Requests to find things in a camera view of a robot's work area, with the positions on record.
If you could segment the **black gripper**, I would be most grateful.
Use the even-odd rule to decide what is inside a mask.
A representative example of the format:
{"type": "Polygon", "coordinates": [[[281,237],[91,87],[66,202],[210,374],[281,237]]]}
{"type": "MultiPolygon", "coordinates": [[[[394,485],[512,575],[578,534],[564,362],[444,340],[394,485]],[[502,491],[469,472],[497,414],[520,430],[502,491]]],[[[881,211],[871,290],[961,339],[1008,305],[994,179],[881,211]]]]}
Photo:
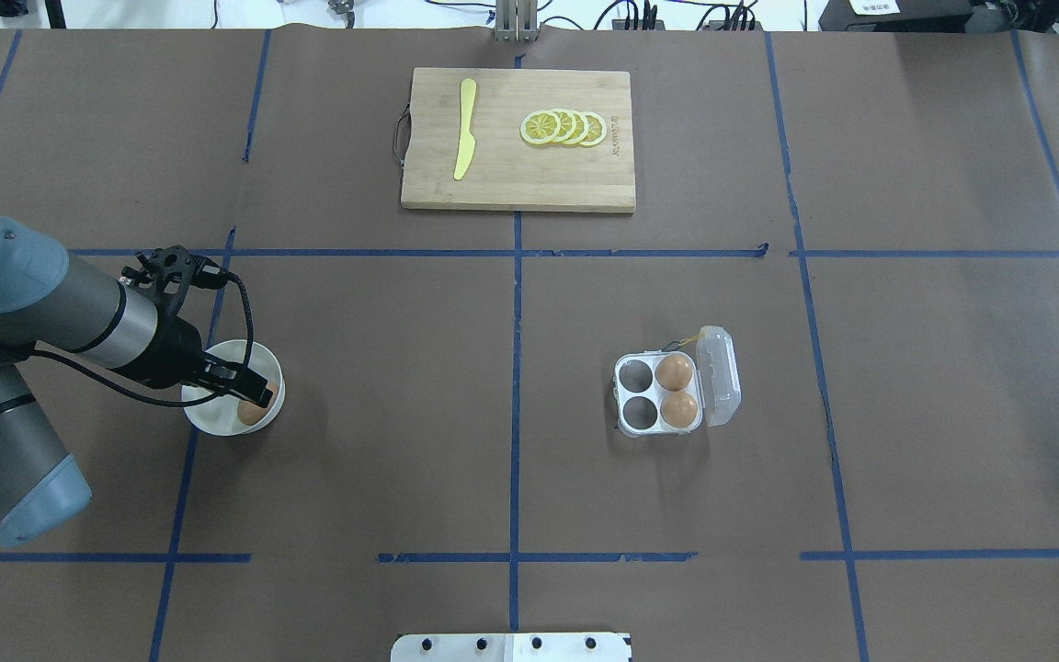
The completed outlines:
{"type": "Polygon", "coordinates": [[[203,351],[198,329],[180,318],[158,327],[150,347],[130,363],[130,380],[152,389],[176,384],[207,387],[214,401],[234,398],[269,409],[279,383],[240,361],[222,360],[203,351]]]}

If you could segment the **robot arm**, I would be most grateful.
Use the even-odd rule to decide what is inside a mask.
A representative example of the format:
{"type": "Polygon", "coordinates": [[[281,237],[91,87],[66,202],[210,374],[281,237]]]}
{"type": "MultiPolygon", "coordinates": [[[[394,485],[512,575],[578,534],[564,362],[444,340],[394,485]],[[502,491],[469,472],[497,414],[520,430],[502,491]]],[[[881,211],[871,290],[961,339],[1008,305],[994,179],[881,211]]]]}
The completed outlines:
{"type": "Polygon", "coordinates": [[[181,245],[138,253],[112,278],[58,239],[0,215],[0,545],[24,545],[80,514],[91,486],[18,365],[44,358],[136,402],[202,409],[223,398],[264,421],[285,384],[253,368],[243,280],[181,245]],[[190,289],[239,290],[246,339],[236,358],[203,347],[180,317],[190,289]]]}

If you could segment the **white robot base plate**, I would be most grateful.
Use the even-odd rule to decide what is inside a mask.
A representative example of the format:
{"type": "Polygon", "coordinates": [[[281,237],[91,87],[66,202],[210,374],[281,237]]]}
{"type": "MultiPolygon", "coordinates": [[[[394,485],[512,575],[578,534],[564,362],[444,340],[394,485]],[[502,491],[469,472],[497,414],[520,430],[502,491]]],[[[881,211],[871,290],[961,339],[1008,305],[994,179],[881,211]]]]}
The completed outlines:
{"type": "Polygon", "coordinates": [[[391,661],[632,661],[631,636],[614,632],[411,633],[391,661]]]}

